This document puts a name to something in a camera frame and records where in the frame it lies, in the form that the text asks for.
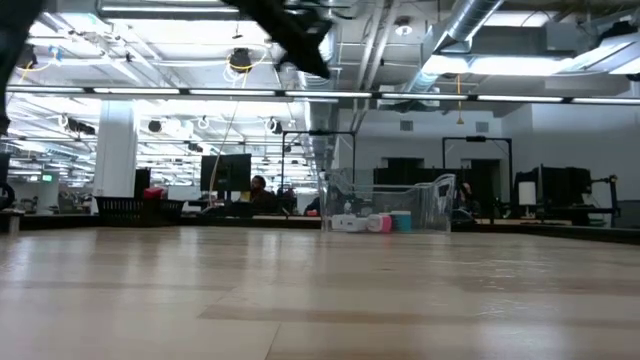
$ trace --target person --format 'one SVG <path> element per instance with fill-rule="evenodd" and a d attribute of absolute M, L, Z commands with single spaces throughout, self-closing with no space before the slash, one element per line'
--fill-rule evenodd
<path fill-rule="evenodd" d="M 267 181 L 260 175 L 251 179 L 251 203 L 254 211 L 259 213 L 274 213 L 278 207 L 278 201 L 273 193 L 265 190 Z"/>
<path fill-rule="evenodd" d="M 308 215 L 309 212 L 313 213 L 315 211 L 316 216 L 320 216 L 320 196 L 316 196 L 315 199 L 313 199 L 313 201 L 307 205 L 307 207 L 304 209 L 304 215 Z"/>
<path fill-rule="evenodd" d="M 474 217 L 480 215 L 480 203 L 474 200 L 469 183 L 462 183 L 457 200 L 458 209 L 464 210 Z"/>

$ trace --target computer monitor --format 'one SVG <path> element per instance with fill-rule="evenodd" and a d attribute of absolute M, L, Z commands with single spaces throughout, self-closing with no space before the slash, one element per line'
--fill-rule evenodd
<path fill-rule="evenodd" d="M 209 191 L 217 156 L 203 156 L 200 190 Z M 213 189 L 217 191 L 251 191 L 251 154 L 222 155 Z"/>

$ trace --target fluorescent light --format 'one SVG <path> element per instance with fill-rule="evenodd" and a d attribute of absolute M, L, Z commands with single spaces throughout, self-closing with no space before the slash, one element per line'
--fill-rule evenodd
<path fill-rule="evenodd" d="M 572 104 L 594 104 L 594 105 L 640 105 L 639 99 L 623 98 L 575 98 Z"/>
<path fill-rule="evenodd" d="M 145 88 L 95 88 L 98 94 L 147 94 L 147 95 L 179 95 L 178 89 L 145 89 Z"/>
<path fill-rule="evenodd" d="M 562 70 L 559 59 L 525 56 L 480 56 L 475 58 L 469 72 L 483 75 L 549 76 Z"/>
<path fill-rule="evenodd" d="M 7 86 L 7 92 L 24 92 L 24 93 L 81 93 L 84 92 L 79 87 L 58 87 L 58 86 Z"/>
<path fill-rule="evenodd" d="M 638 73 L 640 73 L 640 57 L 636 58 L 635 60 L 631 60 L 628 63 L 610 72 L 610 74 L 614 74 L 614 75 L 627 75 L 627 74 L 638 74 Z"/>
<path fill-rule="evenodd" d="M 228 7 L 172 7 L 172 6 L 104 6 L 101 11 L 117 12 L 201 12 L 201 13 L 237 13 L 238 9 Z"/>
<path fill-rule="evenodd" d="M 605 59 L 608 59 L 614 54 L 624 50 L 631 44 L 633 43 L 623 42 L 619 44 L 602 45 L 599 48 L 595 48 L 571 60 L 563 62 L 561 71 L 572 72 L 588 70 L 590 67 L 598 64 Z"/>
<path fill-rule="evenodd" d="M 42 171 L 9 170 L 11 175 L 40 175 Z"/>
<path fill-rule="evenodd" d="M 480 101 L 498 101 L 498 102 L 524 102 L 524 103 L 555 103 L 561 102 L 562 98 L 557 96 L 501 96 L 501 95 L 479 95 Z"/>
<path fill-rule="evenodd" d="M 383 99 L 392 100 L 455 100 L 464 101 L 469 97 L 467 95 L 456 94 L 412 94 L 412 93 L 386 93 L 382 94 Z"/>
<path fill-rule="evenodd" d="M 16 136 L 27 136 L 27 133 L 25 133 L 24 131 L 20 131 L 18 129 L 7 129 L 7 132 L 9 132 L 9 134 L 11 135 L 16 135 Z"/>
<path fill-rule="evenodd" d="M 349 98 L 368 99 L 372 96 L 368 92 L 347 92 L 347 91 L 286 91 L 285 94 L 291 97 L 325 97 L 325 98 Z"/>
<path fill-rule="evenodd" d="M 425 75 L 464 74 L 469 72 L 469 64 L 462 57 L 431 55 L 429 60 L 422 66 L 421 71 Z"/>
<path fill-rule="evenodd" d="M 194 89 L 189 90 L 193 95 L 213 95 L 213 96 L 275 96 L 272 90 L 216 90 L 216 89 Z"/>

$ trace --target plastic container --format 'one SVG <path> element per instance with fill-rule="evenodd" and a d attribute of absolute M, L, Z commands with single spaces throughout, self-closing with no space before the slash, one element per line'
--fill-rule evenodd
<path fill-rule="evenodd" d="M 319 180 L 323 229 L 350 231 L 343 216 L 366 220 L 350 229 L 372 233 L 450 232 L 455 175 L 443 175 L 432 183 L 413 186 L 354 184 L 350 169 L 332 170 Z M 383 218 L 392 223 L 384 226 Z"/>
<path fill-rule="evenodd" d="M 411 232 L 411 211 L 392 211 L 391 229 L 399 232 Z"/>

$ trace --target light wood floor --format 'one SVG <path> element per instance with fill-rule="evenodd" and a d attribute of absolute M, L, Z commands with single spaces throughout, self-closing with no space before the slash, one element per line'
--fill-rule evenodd
<path fill-rule="evenodd" d="M 0 238 L 3 360 L 640 359 L 640 248 L 520 235 Z"/>

